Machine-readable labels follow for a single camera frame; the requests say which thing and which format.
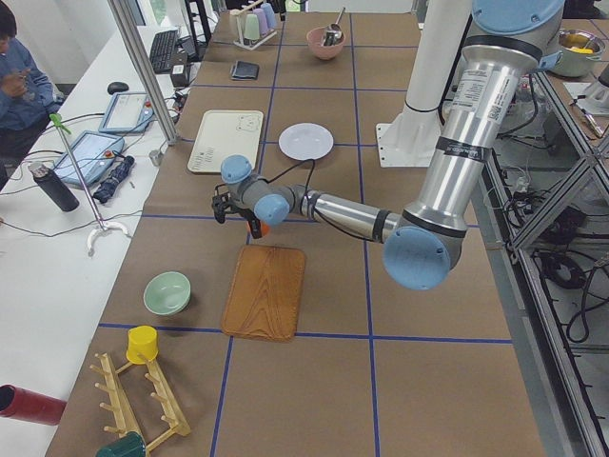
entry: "person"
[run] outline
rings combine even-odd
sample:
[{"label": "person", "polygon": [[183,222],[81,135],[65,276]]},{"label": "person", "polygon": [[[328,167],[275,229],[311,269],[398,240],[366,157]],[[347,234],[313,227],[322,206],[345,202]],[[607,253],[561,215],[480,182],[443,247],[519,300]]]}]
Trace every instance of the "person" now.
[{"label": "person", "polygon": [[49,114],[59,109],[52,83],[16,34],[15,16],[0,0],[0,166],[9,169],[21,163],[47,127]]}]

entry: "green cup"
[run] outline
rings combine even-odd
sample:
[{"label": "green cup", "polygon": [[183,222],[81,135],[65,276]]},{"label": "green cup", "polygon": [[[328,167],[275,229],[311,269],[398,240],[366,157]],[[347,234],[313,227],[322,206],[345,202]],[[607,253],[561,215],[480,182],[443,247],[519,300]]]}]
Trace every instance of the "green cup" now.
[{"label": "green cup", "polygon": [[146,443],[135,431],[102,447],[95,457],[146,457]]}]

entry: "wooden tray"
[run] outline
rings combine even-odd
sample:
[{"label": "wooden tray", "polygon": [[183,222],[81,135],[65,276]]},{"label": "wooden tray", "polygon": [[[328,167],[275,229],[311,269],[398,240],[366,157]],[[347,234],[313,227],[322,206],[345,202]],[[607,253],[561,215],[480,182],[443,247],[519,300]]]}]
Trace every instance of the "wooden tray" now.
[{"label": "wooden tray", "polygon": [[305,273],[298,249],[244,246],[222,318],[222,332],[289,341],[296,333]]}]

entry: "table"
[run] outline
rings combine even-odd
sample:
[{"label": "table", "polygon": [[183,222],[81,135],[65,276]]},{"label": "table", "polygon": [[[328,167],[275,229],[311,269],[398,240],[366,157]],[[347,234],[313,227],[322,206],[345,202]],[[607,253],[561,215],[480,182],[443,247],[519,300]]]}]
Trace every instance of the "table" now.
[{"label": "table", "polygon": [[[382,169],[374,126],[391,122],[419,43],[408,14],[347,14],[347,46],[329,62],[309,54],[308,30],[334,14],[290,13],[281,33],[255,51],[230,44],[221,19],[144,206],[138,232],[88,349],[47,455],[94,454],[116,437],[102,431],[107,395],[88,369],[94,353],[125,360],[127,330],[159,330],[159,357],[192,433],[172,437],[157,457],[191,455],[527,455],[544,454],[501,302],[473,211],[459,265],[440,287],[400,288],[382,268],[382,247],[295,216],[262,240],[245,222],[212,217],[217,175],[194,175],[187,159],[209,109],[258,109],[265,125],[256,169],[268,177],[294,164],[279,134],[315,122],[335,147],[311,187],[400,210],[424,169]],[[254,82],[228,78],[236,59],[258,63]],[[306,169],[286,182],[303,182]],[[227,337],[219,329],[238,253],[245,244],[299,248],[306,255],[298,332],[287,344]],[[154,275],[184,273],[192,297],[179,314],[147,312]],[[146,439],[165,427],[142,372],[122,376]]]},{"label": "table", "polygon": [[[162,28],[141,28],[149,46]],[[165,96],[173,93],[168,75],[159,75]],[[128,59],[122,38],[116,32],[91,64],[60,113],[64,119],[86,113],[104,112],[110,96],[111,81],[124,81],[130,90],[143,90]],[[97,130],[101,117],[68,122],[71,139],[85,129]],[[127,154],[135,158],[128,180],[114,198],[99,205],[103,216],[132,214],[118,219],[133,233],[139,210],[152,187],[158,169],[147,155],[164,144],[158,124],[153,122],[146,134],[128,135]],[[57,132],[45,133],[32,150],[63,150]],[[54,159],[56,154],[35,154],[33,158]],[[57,208],[31,179],[26,166],[23,178],[9,182],[0,194],[0,217],[20,228],[56,233],[94,221],[84,192],[75,190],[80,206],[68,213]],[[8,195],[34,186],[33,189]],[[0,227],[0,277],[2,278],[3,317],[0,320],[0,385],[13,384],[47,395],[68,399],[78,369],[93,335],[116,274],[127,252],[130,239],[120,231],[102,236],[95,242],[95,255],[88,258],[87,237],[95,226],[68,234],[44,238],[31,236],[9,227]],[[0,441],[15,455],[40,456],[48,447],[56,427],[3,420]]]}]

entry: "white table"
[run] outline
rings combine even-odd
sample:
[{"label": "white table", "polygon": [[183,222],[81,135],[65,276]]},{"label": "white table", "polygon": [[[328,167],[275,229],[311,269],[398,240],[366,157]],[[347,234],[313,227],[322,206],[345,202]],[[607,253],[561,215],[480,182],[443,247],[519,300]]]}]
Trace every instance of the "white table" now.
[{"label": "white table", "polygon": [[[149,49],[161,28],[141,28]],[[110,38],[61,108],[64,119],[103,112],[112,81],[144,90],[131,65],[118,31]],[[165,97],[173,92],[168,75],[158,77]],[[97,130],[101,117],[68,123],[71,140],[85,129]],[[138,140],[129,135],[126,146]],[[148,159],[152,149],[165,146],[165,137],[153,122],[127,154],[135,157],[129,178],[114,197],[99,209],[105,219],[142,208],[157,174]],[[63,150],[58,133],[44,134],[32,150]],[[33,158],[50,157],[37,154]],[[2,193],[32,186],[31,173],[9,182]],[[84,192],[75,190],[80,206],[63,212],[38,187],[13,195],[0,193],[0,217],[24,229],[55,233],[94,220]],[[117,219],[132,234],[139,215]],[[130,239],[113,230],[95,241],[95,254],[87,253],[87,237],[96,225],[53,238],[33,236],[0,226],[0,385],[12,384],[67,400],[83,363],[88,344],[104,309]],[[45,454],[56,427],[0,418],[0,455],[40,457]]]}]

